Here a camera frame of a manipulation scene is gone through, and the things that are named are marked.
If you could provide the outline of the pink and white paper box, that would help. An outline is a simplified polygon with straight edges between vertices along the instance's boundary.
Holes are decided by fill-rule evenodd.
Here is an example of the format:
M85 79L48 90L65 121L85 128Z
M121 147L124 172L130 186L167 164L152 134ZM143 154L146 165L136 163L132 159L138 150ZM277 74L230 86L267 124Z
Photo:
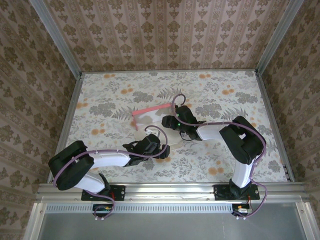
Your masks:
M183 140L179 132L162 126L162 119L165 116L173 116L170 103L133 111L132 118L136 129L134 133L135 140L142 140L148 134L154 134L159 138L161 145L165 144L165 137L157 128L149 127L145 130L147 126L154 125L167 135L168 145L172 150L181 148Z

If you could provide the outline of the grey metal panel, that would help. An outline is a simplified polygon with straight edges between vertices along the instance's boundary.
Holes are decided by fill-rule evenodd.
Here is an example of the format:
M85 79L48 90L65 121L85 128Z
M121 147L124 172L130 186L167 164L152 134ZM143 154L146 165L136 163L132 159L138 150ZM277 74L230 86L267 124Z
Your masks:
M105 220L91 214L47 214L38 240L307 240L295 217L228 214L120 213Z

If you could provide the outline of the floral tablecloth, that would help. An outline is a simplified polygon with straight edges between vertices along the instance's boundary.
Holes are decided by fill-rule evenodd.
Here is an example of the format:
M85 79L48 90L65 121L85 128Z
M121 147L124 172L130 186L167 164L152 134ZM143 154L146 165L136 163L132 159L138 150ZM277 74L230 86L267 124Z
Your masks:
M90 150L121 149L135 140L132 112L175 101L185 103L199 121L245 117L266 140L266 155L254 169L261 182L287 180L264 99L252 70L87 73L76 99L67 143L82 140ZM219 140L188 141L166 159L130 167L99 167L111 183L228 182L235 160Z

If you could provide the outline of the long aluminium base rail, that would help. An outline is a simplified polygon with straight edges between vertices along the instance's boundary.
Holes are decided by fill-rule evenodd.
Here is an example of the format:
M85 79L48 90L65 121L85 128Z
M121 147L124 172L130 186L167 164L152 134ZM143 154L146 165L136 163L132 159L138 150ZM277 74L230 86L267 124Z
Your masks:
M263 182L265 203L308 202L309 194L301 182ZM125 203L205 203L214 202L214 183L123 183ZM52 184L41 184L36 203L80 203L82 190L60 191Z

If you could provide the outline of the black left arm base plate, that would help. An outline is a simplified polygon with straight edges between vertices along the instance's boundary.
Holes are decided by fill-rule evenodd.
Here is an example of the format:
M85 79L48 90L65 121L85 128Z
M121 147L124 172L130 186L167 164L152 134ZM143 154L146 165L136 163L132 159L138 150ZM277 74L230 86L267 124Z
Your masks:
M126 193L126 187L124 185L111 185L110 189L104 189L101 192L97 193L101 196L107 196L112 198L114 201L124 201ZM107 201L105 197L98 197L88 193L87 191L83 190L81 194L82 201Z

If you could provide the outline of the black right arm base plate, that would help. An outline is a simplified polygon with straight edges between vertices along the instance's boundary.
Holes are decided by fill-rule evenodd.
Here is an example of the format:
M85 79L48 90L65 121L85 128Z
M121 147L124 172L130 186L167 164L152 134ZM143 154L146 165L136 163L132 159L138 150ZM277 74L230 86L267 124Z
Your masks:
M251 184L244 188L238 188L237 186L230 186L228 184L216 184L213 186L214 198L217 201L222 200L260 200L260 194L258 186Z

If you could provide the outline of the aluminium table side rail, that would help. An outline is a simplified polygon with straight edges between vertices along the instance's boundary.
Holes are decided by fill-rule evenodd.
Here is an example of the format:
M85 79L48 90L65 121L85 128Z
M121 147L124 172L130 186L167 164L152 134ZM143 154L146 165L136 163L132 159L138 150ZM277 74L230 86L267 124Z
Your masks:
M68 140L68 137L70 134L70 129L71 129L73 117L74 117L74 114L75 114L75 111L77 108L77 104L78 104L78 100L79 100L79 96L81 93L83 80L84 80L83 74L80 73L80 75L78 76L78 78L75 82L74 90L73 90L73 93L72 93L72 96L70 99L69 107L66 112L65 120L64 120L61 134L60 134L58 144L56 147L55 155L58 154L59 152L61 152L67 144L67 140Z
M267 116L268 116L268 119L269 119L269 122L270 122L270 126L271 126L271 129L272 129L272 132L273 132L275 143L277 145L279 156L280 156L280 159L282 160L282 163L284 165L284 169L285 169L285 172L286 172L287 179L290 182L295 182L296 180L295 180L295 177L294 177L294 173L292 171L291 164L290 164L289 158L287 156L283 140L281 138L281 134L280 134L280 131L279 131L279 128L278 128L278 125L277 125L277 121L276 121L275 115L273 113L273 109L272 109L272 106L271 106L271 103L270 103L270 100L269 100L269 97L268 97L268 94L267 94L263 79L261 77L261 74L258 71L255 71L255 75L256 75L257 84L259 86L259 90L261 92L263 103L265 105L265 109L266 109L266 113L267 113Z

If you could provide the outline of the aluminium corner post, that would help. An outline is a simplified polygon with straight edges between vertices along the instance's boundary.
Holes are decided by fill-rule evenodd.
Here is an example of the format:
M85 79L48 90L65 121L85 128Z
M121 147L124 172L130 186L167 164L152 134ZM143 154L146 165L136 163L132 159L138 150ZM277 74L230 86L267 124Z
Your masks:
M258 75L261 75L267 68L303 2L304 0L289 0L284 13L255 68L255 72Z
M76 62L76 59L73 56L71 49L68 47L68 44L63 37L62 31L59 30L57 23L50 13L49 8L46 6L44 0L30 0L30 2L36 13L38 14L40 20L44 24L44 27L51 36L53 42L57 46L57 49L64 58L69 70L72 72L74 77L78 79L81 76L81 68Z

